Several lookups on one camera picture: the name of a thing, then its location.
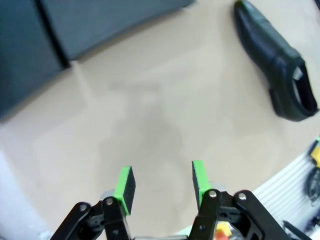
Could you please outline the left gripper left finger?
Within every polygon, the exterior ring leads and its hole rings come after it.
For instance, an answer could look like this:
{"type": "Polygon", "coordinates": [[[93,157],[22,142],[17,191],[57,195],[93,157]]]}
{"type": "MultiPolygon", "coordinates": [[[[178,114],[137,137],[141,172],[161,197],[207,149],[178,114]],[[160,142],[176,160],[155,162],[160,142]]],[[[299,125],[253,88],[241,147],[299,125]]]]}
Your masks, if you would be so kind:
{"type": "Polygon", "coordinates": [[[131,166],[121,169],[117,185],[95,205],[78,202],[51,237],[52,240],[130,240],[126,217],[131,214],[136,181],[131,166]]]}

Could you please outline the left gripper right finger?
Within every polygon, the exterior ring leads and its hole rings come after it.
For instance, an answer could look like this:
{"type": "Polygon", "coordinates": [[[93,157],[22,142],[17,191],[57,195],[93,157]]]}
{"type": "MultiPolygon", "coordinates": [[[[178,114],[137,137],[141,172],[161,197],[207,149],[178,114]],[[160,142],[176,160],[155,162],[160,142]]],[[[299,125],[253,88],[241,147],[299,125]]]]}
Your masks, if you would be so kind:
{"type": "Polygon", "coordinates": [[[234,195],[212,188],[203,161],[192,162],[198,213],[189,239],[212,240],[217,223],[228,222],[244,240],[289,240],[290,237],[249,190],[234,195]]]}

